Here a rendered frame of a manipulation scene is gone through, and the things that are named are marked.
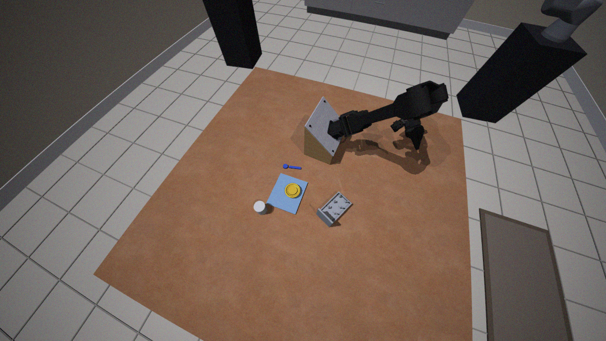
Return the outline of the light blue flat mat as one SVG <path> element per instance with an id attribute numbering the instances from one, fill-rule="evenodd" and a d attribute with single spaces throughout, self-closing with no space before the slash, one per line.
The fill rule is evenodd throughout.
<path id="1" fill-rule="evenodd" d="M 285 188 L 290 183 L 296 183 L 300 187 L 301 191 L 297 197 L 290 198 L 286 196 Z M 281 173 L 266 204 L 296 215 L 297 208 L 301 202 L 307 184 L 306 181 Z"/>

